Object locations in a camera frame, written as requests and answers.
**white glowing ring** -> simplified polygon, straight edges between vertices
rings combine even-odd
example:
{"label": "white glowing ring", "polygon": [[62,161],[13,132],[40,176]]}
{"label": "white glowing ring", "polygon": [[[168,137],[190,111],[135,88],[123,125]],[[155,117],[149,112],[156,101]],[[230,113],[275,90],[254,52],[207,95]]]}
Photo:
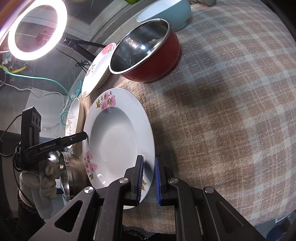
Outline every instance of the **white glowing ring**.
{"label": "white glowing ring", "polygon": [[[21,51],[15,43],[15,34],[21,20],[34,8],[49,5],[57,12],[57,27],[49,41],[33,52]],[[8,34],[8,47],[11,54],[20,60],[34,60],[47,54],[61,39],[67,25],[67,8],[62,0],[36,0],[12,24]]]}

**yellow cable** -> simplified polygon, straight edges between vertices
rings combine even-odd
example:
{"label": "yellow cable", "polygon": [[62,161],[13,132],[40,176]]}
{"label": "yellow cable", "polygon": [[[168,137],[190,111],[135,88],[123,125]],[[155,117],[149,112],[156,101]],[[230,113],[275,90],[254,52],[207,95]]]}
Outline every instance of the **yellow cable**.
{"label": "yellow cable", "polygon": [[4,66],[4,65],[0,65],[0,68],[6,70],[7,72],[10,72],[10,73],[15,74],[15,73],[19,73],[19,72],[23,71],[24,69],[27,68],[27,66],[23,66],[23,67],[21,67],[20,69],[15,69],[15,70],[13,70],[13,71],[9,71],[9,69],[8,69],[6,66]]}

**white glove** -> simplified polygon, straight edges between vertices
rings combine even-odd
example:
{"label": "white glove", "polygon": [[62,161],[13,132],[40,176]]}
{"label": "white glove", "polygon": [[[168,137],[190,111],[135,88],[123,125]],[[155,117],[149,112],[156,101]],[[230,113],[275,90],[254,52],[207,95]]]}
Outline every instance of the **white glove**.
{"label": "white glove", "polygon": [[21,200],[31,206],[28,200],[34,205],[42,219],[51,218],[53,212],[52,199],[57,196],[54,171],[56,165],[46,160],[44,172],[37,174],[35,172],[22,172],[20,174],[20,189],[26,197],[20,192]]}

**table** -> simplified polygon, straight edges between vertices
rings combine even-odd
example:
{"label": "table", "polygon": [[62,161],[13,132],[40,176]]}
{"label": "table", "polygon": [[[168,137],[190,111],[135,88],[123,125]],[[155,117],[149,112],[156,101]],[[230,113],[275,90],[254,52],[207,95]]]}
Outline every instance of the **table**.
{"label": "table", "polygon": [[[133,93],[147,112],[156,153],[189,185],[214,187],[252,225],[282,217],[296,203],[296,43],[259,0],[192,5],[177,32],[172,71],[150,83],[111,76],[87,98],[113,87]],[[81,143],[74,153],[82,158]],[[147,197],[123,224],[174,233],[172,207]]]}

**silver bolt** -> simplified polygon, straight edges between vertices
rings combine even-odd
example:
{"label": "silver bolt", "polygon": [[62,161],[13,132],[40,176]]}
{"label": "silver bolt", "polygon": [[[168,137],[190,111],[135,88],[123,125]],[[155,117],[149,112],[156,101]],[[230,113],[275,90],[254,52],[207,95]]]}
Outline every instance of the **silver bolt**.
{"label": "silver bolt", "polygon": [[179,179],[177,179],[177,178],[175,178],[175,177],[172,177],[171,179],[170,179],[170,183],[171,184],[176,184],[176,183],[178,183],[179,182]]}
{"label": "silver bolt", "polygon": [[214,192],[214,188],[212,188],[212,187],[206,187],[205,188],[205,192],[206,193],[213,193]]}
{"label": "silver bolt", "polygon": [[84,189],[84,192],[85,193],[92,193],[94,191],[94,188],[93,187],[86,187],[85,189]]}
{"label": "silver bolt", "polygon": [[122,178],[119,179],[119,182],[120,182],[121,184],[128,183],[128,178],[126,178],[126,177],[122,177]]}

